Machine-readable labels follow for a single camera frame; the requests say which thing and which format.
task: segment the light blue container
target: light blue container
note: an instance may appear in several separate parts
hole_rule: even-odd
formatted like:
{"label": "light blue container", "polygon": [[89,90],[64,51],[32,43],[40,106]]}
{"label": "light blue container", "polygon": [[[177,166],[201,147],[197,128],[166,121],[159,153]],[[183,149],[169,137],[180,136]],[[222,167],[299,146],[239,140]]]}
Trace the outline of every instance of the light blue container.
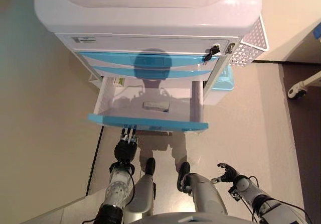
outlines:
{"label": "light blue container", "polygon": [[228,92],[234,88],[233,70],[227,65],[218,77],[216,83],[212,87],[212,91],[204,100],[205,105],[217,104]]}

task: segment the beige floor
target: beige floor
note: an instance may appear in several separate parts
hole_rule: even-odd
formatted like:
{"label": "beige floor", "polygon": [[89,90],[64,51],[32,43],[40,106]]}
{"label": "beige floor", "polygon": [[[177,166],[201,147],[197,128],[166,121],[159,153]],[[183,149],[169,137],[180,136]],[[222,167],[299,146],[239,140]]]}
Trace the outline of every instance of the beige floor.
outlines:
{"label": "beige floor", "polygon": [[[153,156],[157,184],[155,214],[194,210],[192,199],[176,190],[176,164],[186,159],[193,172],[208,178],[221,175],[222,169],[216,164],[226,162],[245,175],[257,176],[260,186],[273,197],[303,206],[293,135],[280,81],[282,71],[276,64],[251,64],[233,70],[235,89],[216,106],[205,107],[208,130],[200,134],[173,133],[171,137],[140,136],[133,161],[137,168],[134,178],[138,179],[146,158]],[[119,128],[104,131],[91,196],[60,214],[52,214],[51,223],[80,223],[95,216],[108,185],[108,168],[115,160],[113,148],[119,133]],[[217,187],[229,215],[250,218],[246,207],[229,196],[229,184]]]}
{"label": "beige floor", "polygon": [[17,224],[85,196],[100,132],[86,117],[98,89],[33,0],[1,7],[0,222]]}

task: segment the caster wheel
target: caster wheel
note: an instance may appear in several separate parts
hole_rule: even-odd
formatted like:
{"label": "caster wheel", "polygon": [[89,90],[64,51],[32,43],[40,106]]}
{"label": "caster wheel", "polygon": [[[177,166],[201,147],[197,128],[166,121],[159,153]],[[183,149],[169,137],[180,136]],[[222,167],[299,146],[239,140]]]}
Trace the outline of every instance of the caster wheel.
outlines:
{"label": "caster wheel", "polygon": [[299,99],[299,98],[302,98],[306,95],[306,91],[303,90],[303,89],[300,89],[300,90],[293,90],[293,89],[290,89],[287,96],[289,99]]}

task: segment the plastic basket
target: plastic basket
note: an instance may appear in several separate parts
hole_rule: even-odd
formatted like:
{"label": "plastic basket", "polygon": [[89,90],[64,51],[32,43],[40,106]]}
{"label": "plastic basket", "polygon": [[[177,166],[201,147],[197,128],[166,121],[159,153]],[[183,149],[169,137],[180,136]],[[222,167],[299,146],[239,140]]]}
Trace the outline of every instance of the plastic basket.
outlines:
{"label": "plastic basket", "polygon": [[267,41],[263,19],[260,15],[251,32],[243,37],[240,44],[233,51],[229,64],[244,66],[268,50],[269,43]]}

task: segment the cable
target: cable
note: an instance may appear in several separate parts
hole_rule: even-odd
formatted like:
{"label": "cable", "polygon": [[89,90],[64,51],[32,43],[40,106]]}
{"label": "cable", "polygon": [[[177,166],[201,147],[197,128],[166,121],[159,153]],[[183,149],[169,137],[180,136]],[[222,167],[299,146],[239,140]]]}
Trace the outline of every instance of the cable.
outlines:
{"label": "cable", "polygon": [[[256,186],[257,186],[257,188],[259,188],[259,181],[258,181],[258,179],[256,178],[256,176],[251,175],[251,176],[249,177],[249,179],[251,179],[251,178],[254,178],[254,179],[256,180]],[[252,212],[252,222],[253,222],[253,220],[255,219],[254,215],[255,215],[255,212],[253,211],[253,212]]]}
{"label": "cable", "polygon": [[249,212],[251,213],[251,215],[252,215],[252,221],[253,221],[253,219],[255,220],[255,222],[257,223],[257,220],[256,220],[256,218],[255,218],[255,216],[254,216],[254,213],[251,211],[251,209],[248,207],[248,205],[245,203],[245,201],[243,200],[243,198],[241,198],[241,200],[242,200],[242,202],[244,203],[244,205],[246,206],[246,208],[249,210]]}
{"label": "cable", "polygon": [[249,179],[254,178],[256,180],[256,186],[259,188],[259,181],[257,180],[256,176],[251,175]]}
{"label": "cable", "polygon": [[81,224],[90,223],[90,222],[93,222],[96,220],[97,220],[97,218],[94,218],[93,220],[84,220]]}
{"label": "cable", "polygon": [[129,170],[126,169],[126,171],[127,171],[127,173],[130,175],[130,178],[131,178],[131,181],[132,181],[132,197],[131,197],[129,203],[127,203],[127,204],[125,205],[125,206],[128,206],[128,205],[132,202],[132,200],[134,199],[134,196],[135,196],[135,183],[134,183],[134,179],[132,178],[132,175],[131,175],[131,173],[129,172]]}
{"label": "cable", "polygon": [[95,155],[94,155],[94,159],[93,159],[92,164],[91,164],[89,179],[88,179],[88,183],[87,183],[86,196],[88,196],[88,193],[89,193],[91,178],[92,178],[92,175],[94,173],[94,168],[95,168],[95,164],[96,164],[96,159],[97,159],[98,150],[99,150],[100,141],[101,141],[101,137],[102,137],[103,131],[104,131],[104,126],[101,127],[100,134],[99,134],[99,139],[98,139],[98,143],[97,143],[97,147],[96,147],[96,151],[95,151]]}
{"label": "cable", "polygon": [[304,214],[306,215],[307,219],[309,220],[309,222],[310,222],[311,224],[313,224],[313,222],[312,222],[312,220],[311,220],[310,216],[307,214],[307,212],[306,212],[303,208],[298,207],[298,206],[293,205],[293,204],[290,204],[290,203],[287,203],[287,202],[285,202],[285,201],[281,201],[281,200],[277,200],[277,201],[279,201],[279,202],[281,202],[281,203],[283,203],[283,204],[286,204],[286,205],[292,206],[292,207],[294,207],[294,208],[297,208],[297,209],[299,209],[299,210],[303,211],[303,212],[304,212]]}

